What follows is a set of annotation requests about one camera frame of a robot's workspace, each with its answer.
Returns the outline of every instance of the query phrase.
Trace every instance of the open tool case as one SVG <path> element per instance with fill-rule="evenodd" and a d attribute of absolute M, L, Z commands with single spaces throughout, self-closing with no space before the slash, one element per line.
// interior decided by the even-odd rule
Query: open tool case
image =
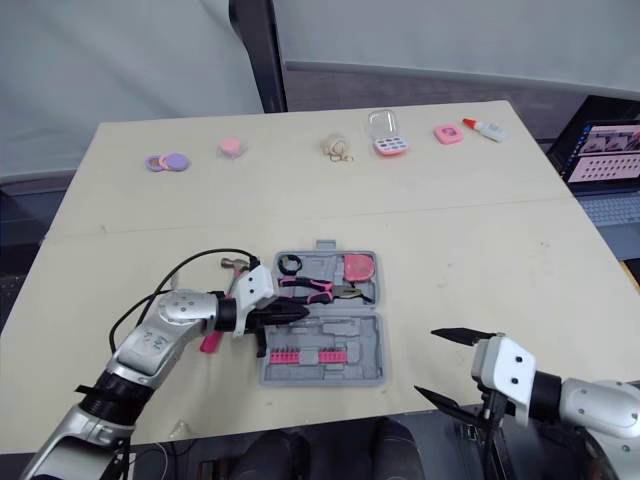
<path fill-rule="evenodd" d="M 375 386 L 386 377 L 382 319 L 374 311 L 380 296 L 378 263 L 370 251 L 336 250 L 335 241 L 318 241 L 311 251 L 280 252 L 297 255 L 302 268 L 297 277 L 351 286 L 344 279 L 344 258 L 348 254 L 371 257 L 375 272 L 366 282 L 355 283 L 363 298 L 335 298 L 333 302 L 307 305 L 309 315 L 288 325 L 266 327 L 267 355 L 260 382 L 265 386 Z M 290 278 L 274 269 L 278 280 Z M 283 296 L 306 296 L 307 287 L 280 288 Z"/>

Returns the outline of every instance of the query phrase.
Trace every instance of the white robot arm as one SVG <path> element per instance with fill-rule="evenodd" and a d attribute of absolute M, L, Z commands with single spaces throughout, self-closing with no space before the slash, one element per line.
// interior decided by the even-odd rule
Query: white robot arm
<path fill-rule="evenodd" d="M 258 265 L 239 279 L 235 298 L 193 290 L 174 290 L 160 297 L 148 316 L 116 350 L 93 387 L 78 387 L 84 399 L 71 407 L 60 425 L 33 457 L 22 479 L 64 480 L 119 478 L 123 451 L 145 404 L 169 375 L 185 346 L 197 337 L 235 330 L 255 308 L 277 298 L 271 271 Z"/>
<path fill-rule="evenodd" d="M 476 345 L 471 376 L 484 400 L 476 417 L 455 401 L 416 387 L 440 410 L 487 430 L 489 441 L 505 413 L 515 415 L 523 426 L 531 417 L 581 428 L 606 456 L 617 479 L 640 479 L 640 389 L 616 381 L 589 383 L 570 378 L 563 383 L 558 376 L 537 371 L 535 356 L 501 333 L 466 328 L 431 333 Z M 485 476 L 490 475 L 485 468 Z"/>

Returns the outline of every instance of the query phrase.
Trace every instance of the pink tool handle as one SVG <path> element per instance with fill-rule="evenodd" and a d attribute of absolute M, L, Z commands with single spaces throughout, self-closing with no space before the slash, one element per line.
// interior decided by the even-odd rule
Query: pink tool handle
<path fill-rule="evenodd" d="M 344 350 L 319 352 L 318 363 L 347 363 L 347 352 Z"/>
<path fill-rule="evenodd" d="M 202 344 L 200 344 L 200 351 L 202 353 L 216 353 L 224 332 L 213 332 L 211 335 L 207 335 Z"/>

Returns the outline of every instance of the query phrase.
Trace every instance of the small pink object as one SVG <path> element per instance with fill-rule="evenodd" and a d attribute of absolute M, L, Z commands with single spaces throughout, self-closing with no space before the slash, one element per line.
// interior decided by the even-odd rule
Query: small pink object
<path fill-rule="evenodd" d="M 269 363 L 273 365 L 286 365 L 300 363 L 299 352 L 271 352 Z"/>
<path fill-rule="evenodd" d="M 344 279 L 347 282 L 368 282 L 376 267 L 369 255 L 349 254 L 344 256 Z"/>
<path fill-rule="evenodd" d="M 347 352 L 344 350 L 319 352 L 318 363 L 347 363 Z"/>
<path fill-rule="evenodd" d="M 218 143 L 218 148 L 220 148 L 222 153 L 231 158 L 238 158 L 244 153 L 242 143 L 235 137 L 223 138 L 220 140 L 220 143 Z"/>
<path fill-rule="evenodd" d="M 202 344 L 200 345 L 200 351 L 202 353 L 216 353 L 222 342 L 222 336 L 224 332 L 213 332 L 211 335 L 204 337 Z"/>
<path fill-rule="evenodd" d="M 462 130 L 456 125 L 441 125 L 433 131 L 433 134 L 444 145 L 461 142 L 464 138 Z"/>

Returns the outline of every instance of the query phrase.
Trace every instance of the table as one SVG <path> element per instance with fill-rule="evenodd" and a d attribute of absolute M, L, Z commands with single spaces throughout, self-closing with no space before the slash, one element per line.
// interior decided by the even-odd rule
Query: table
<path fill-rule="evenodd" d="M 508 103 L 395 110 L 412 145 L 397 159 L 371 150 L 365 110 L 101 126 L 0 338 L 0 453 L 39 448 L 80 399 L 73 389 L 104 368 L 113 321 L 178 261 L 214 247 L 246 248 L 267 265 L 319 238 L 375 251 L 388 381 L 264 388 L 252 336 L 225 337 L 210 356 L 193 342 L 134 442 L 165 441 L 180 419 L 197 437 L 433 408 L 414 384 L 478 402 L 473 349 L 429 334 L 440 327 L 508 332 L 563 377 L 637 379 L 640 296 Z M 510 137 L 436 143 L 432 127 L 462 115 Z M 332 131 L 352 142 L 352 164 L 319 152 Z M 215 156 L 229 134 L 249 146 L 235 161 Z M 167 150 L 192 167 L 142 169 Z M 217 261 L 185 268 L 181 286 L 225 286 Z"/>

